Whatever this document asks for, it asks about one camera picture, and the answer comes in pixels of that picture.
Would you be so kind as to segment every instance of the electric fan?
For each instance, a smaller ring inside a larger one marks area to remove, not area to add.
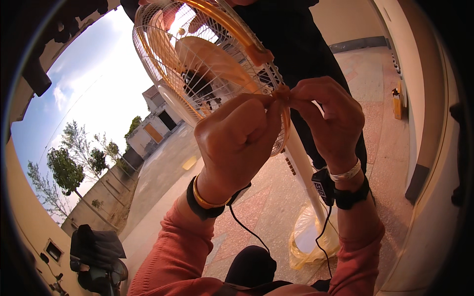
[[[140,60],[160,94],[192,127],[241,93],[275,95],[285,88],[272,54],[224,0],[158,0],[141,6],[132,35]],[[319,222],[314,226],[316,232],[303,239],[312,251],[315,237],[308,242],[321,231],[326,217],[288,108],[282,114],[282,129],[271,156],[282,151]],[[318,242],[327,250],[338,246],[337,236],[330,230]],[[320,252],[315,258],[323,257]]]

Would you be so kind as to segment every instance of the white bracelet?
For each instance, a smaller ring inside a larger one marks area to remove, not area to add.
[[[334,182],[342,182],[342,181],[352,179],[355,175],[357,175],[360,169],[361,169],[360,159],[357,158],[357,163],[355,164],[355,166],[346,173],[333,175],[329,171],[329,168],[328,168],[328,171],[329,171],[329,177],[331,178],[331,180],[333,180]]]

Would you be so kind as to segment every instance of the sky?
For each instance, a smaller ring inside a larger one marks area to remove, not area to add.
[[[124,152],[123,136],[132,119],[149,114],[142,92],[153,85],[133,46],[132,28],[119,6],[89,26],[52,65],[47,73],[51,87],[41,97],[35,95],[23,121],[11,127],[25,176],[30,160],[52,180],[47,151],[60,146],[62,130],[73,119],[85,125],[91,141],[94,134],[105,132]],[[92,185],[84,181],[79,193]],[[73,207],[78,197],[73,193],[70,200]]]

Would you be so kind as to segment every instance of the fan blade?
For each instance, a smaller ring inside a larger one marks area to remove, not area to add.
[[[240,85],[251,93],[260,93],[260,87],[240,64],[210,41],[187,36],[176,41],[176,52],[186,69],[198,71],[208,81],[219,77]]]

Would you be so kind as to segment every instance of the window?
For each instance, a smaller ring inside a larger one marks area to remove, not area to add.
[[[64,252],[61,251],[51,239],[48,240],[45,248],[46,253],[57,263],[61,260]]]

